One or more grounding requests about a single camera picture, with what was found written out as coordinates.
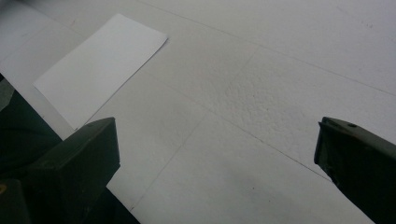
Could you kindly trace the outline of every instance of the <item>sheet of paper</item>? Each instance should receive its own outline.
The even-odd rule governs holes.
[[[166,35],[120,14],[35,81],[76,130],[166,41]]]

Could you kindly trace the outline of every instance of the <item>white paper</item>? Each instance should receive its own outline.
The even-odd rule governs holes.
[[[166,39],[166,35],[118,14],[34,85],[76,130]]]

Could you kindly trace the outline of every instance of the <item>dark green fabric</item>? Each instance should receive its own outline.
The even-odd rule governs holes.
[[[61,138],[16,91],[0,112],[0,175],[37,160]]]

